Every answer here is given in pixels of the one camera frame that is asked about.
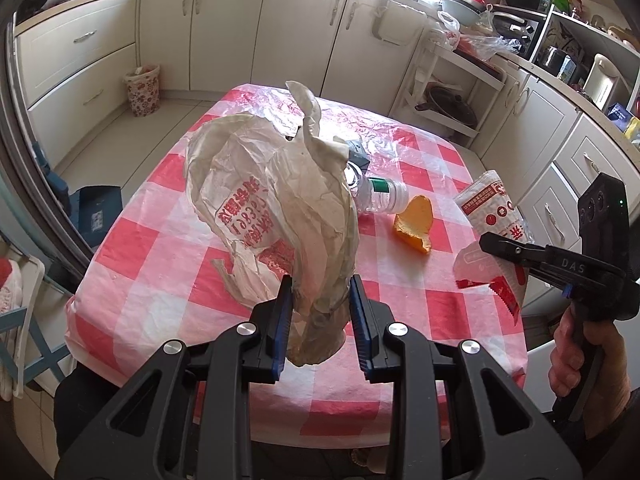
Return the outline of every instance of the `red cloth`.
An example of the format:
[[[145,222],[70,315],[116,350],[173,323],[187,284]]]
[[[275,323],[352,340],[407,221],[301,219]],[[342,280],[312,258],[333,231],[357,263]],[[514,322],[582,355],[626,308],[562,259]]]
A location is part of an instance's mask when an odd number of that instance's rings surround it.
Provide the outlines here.
[[[367,295],[434,340],[478,340],[522,383],[527,363],[522,323],[513,325],[487,286],[459,290],[453,276],[455,255],[476,239],[453,200],[472,181],[456,149],[440,137],[372,112],[318,101],[321,136],[360,137],[367,152],[374,153],[370,174],[403,180],[411,196],[424,194],[433,205],[428,256],[393,234],[393,216],[358,219],[356,272]],[[204,121],[240,112],[266,117],[288,135],[302,123],[302,112],[286,90],[243,85],[230,91],[135,193],[67,305],[66,342],[72,354],[113,383],[123,384],[168,339],[207,342],[249,315],[210,264],[229,261],[229,255],[189,204],[182,174],[191,133]],[[287,362],[277,384],[252,384],[250,400],[252,438],[260,442],[301,447],[388,443],[392,385],[364,380],[350,325],[336,355],[301,368]]]

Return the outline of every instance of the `box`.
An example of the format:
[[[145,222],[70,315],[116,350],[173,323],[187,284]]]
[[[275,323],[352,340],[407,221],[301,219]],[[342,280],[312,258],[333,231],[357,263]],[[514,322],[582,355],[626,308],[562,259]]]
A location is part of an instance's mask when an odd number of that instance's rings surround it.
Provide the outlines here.
[[[82,187],[70,197],[71,223],[89,247],[99,246],[122,212],[118,186]]]

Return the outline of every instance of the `finger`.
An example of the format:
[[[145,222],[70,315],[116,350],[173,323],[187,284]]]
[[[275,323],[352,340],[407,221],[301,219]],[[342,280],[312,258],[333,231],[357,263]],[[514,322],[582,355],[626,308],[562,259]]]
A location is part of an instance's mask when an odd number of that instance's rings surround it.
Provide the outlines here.
[[[556,377],[556,371],[553,368],[549,370],[548,376],[549,386],[551,386],[551,390],[553,391],[553,393],[555,393],[558,397],[566,397],[567,395],[569,395],[569,387],[558,380],[558,377]]]
[[[554,332],[554,341],[556,342],[556,349],[560,355],[560,359],[568,364],[574,370],[579,370],[584,363],[584,353],[580,347],[574,343],[571,336],[566,334],[567,324],[564,326],[558,326]]]
[[[625,340],[611,321],[599,323],[585,321],[582,331],[584,338],[591,344],[602,346],[607,357],[623,358],[625,355]]]
[[[571,368],[567,363],[562,361],[557,348],[552,350],[550,357],[551,367],[558,381],[569,389],[575,388],[580,382],[580,372],[577,372],[574,368]]]

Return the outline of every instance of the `human hand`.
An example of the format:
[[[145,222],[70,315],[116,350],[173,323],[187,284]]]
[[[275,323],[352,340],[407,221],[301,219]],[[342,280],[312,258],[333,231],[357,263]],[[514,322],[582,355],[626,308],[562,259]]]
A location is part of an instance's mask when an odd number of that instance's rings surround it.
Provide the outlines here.
[[[558,397],[566,397],[580,382],[578,371],[584,363],[584,353],[572,341],[574,333],[573,307],[569,307],[554,333],[556,348],[551,352],[549,384]],[[585,339],[602,346],[604,359],[593,390],[584,406],[584,431],[593,438],[608,427],[624,411],[631,395],[626,374],[625,341],[611,321],[583,325]]]

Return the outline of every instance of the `white cabinet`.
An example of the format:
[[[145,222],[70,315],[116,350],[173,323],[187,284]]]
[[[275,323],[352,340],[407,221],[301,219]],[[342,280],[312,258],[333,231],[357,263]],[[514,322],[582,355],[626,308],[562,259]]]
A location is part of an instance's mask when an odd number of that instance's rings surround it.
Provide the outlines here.
[[[135,67],[136,46],[126,46],[71,76],[29,109],[31,126],[52,168],[126,102],[122,75]]]
[[[518,208],[537,245],[569,249],[578,241],[578,197],[555,165],[546,168]]]
[[[140,61],[160,65],[160,88],[189,89],[193,0],[140,0]]]
[[[101,57],[136,41],[136,0],[97,0],[61,12],[17,37],[27,107]]]
[[[227,92],[251,81],[262,0],[195,0],[191,90]]]
[[[640,174],[616,143],[589,117],[583,115],[556,156],[556,164],[581,195],[600,172],[610,174],[626,187],[631,213],[640,202]]]
[[[481,157],[488,170],[498,172],[514,203],[548,166],[578,114],[553,88],[529,77],[513,112]]]
[[[295,80],[319,96],[344,1],[263,0],[251,82]]]
[[[500,128],[513,112],[513,107],[518,100],[520,92],[522,92],[522,89],[529,79],[529,72],[523,69],[518,70],[516,68],[516,70],[510,70],[507,67],[504,71],[507,76],[504,87],[500,90],[500,93],[495,99],[494,106],[491,108],[491,111],[489,111],[482,127],[478,131],[478,135],[471,144],[471,150],[476,152],[480,157],[484,156],[486,150],[491,143],[494,142]]]
[[[347,0],[322,97],[386,116],[422,29],[405,46],[379,40],[371,31],[379,1]]]

